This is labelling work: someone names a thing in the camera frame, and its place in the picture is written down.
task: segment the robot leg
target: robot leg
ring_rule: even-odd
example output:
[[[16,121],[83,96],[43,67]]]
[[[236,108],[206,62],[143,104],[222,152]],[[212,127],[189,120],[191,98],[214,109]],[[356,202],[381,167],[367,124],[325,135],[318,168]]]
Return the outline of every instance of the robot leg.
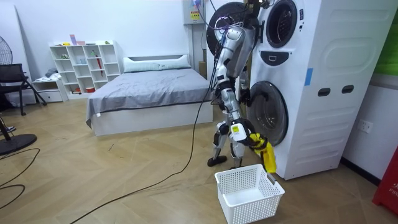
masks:
[[[227,122],[228,119],[227,121],[223,121],[217,124],[217,130],[214,134],[213,141],[213,157],[207,161],[207,166],[209,167],[226,161],[226,156],[220,156],[220,152],[228,137],[229,126],[227,125]]]
[[[231,167],[231,169],[239,168],[242,166],[244,145],[235,141],[232,134],[229,135],[229,140],[231,141],[231,156],[234,159],[235,165],[234,167]]]

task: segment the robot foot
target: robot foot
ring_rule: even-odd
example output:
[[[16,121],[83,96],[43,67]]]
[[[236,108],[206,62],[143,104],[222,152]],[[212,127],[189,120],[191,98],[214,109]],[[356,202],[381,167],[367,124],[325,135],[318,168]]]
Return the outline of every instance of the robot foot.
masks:
[[[207,161],[207,166],[212,167],[212,166],[215,166],[217,164],[221,164],[221,163],[223,163],[225,161],[226,161],[226,156],[218,156],[217,159],[210,158]]]

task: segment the porthole door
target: porthole door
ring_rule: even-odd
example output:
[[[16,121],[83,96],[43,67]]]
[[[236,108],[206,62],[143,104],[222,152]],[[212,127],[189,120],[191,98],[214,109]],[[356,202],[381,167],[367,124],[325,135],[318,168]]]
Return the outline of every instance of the porthole door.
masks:
[[[248,119],[255,131],[268,138],[276,146],[285,138],[288,128],[288,113],[284,98],[272,83],[257,82],[251,87],[252,105]]]
[[[281,48],[292,38],[297,23],[297,8],[292,0],[280,0],[272,7],[266,28],[268,43]]]

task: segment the white laundry basket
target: white laundry basket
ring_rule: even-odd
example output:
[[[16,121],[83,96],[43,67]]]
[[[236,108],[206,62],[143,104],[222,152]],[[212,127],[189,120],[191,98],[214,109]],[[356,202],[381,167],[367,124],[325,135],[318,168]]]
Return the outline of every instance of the white laundry basket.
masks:
[[[228,224],[250,223],[274,216],[285,193],[261,165],[218,172],[215,177],[218,200]]]

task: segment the herringbone parquet floor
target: herringbone parquet floor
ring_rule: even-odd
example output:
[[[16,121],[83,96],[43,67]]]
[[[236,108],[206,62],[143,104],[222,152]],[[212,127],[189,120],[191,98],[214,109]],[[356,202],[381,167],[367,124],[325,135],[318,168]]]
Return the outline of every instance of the herringbone parquet floor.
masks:
[[[26,107],[2,114],[14,134],[33,133],[32,147],[41,148],[33,165],[10,184],[26,191],[0,210],[0,223],[70,223],[92,208],[120,195],[153,184],[180,170],[191,145],[192,126],[95,137],[85,124],[85,100]],[[209,168],[213,131],[221,119],[199,124],[191,164],[182,174],[149,190],[109,204],[78,223],[226,223]],[[225,147],[223,154],[228,154]],[[22,171],[30,151],[0,161],[0,183]],[[249,151],[243,165],[259,160]],[[276,216],[258,223],[398,223],[398,217],[371,203],[376,187],[343,165],[336,170],[284,181],[286,193]],[[0,206],[20,189],[0,191]]]

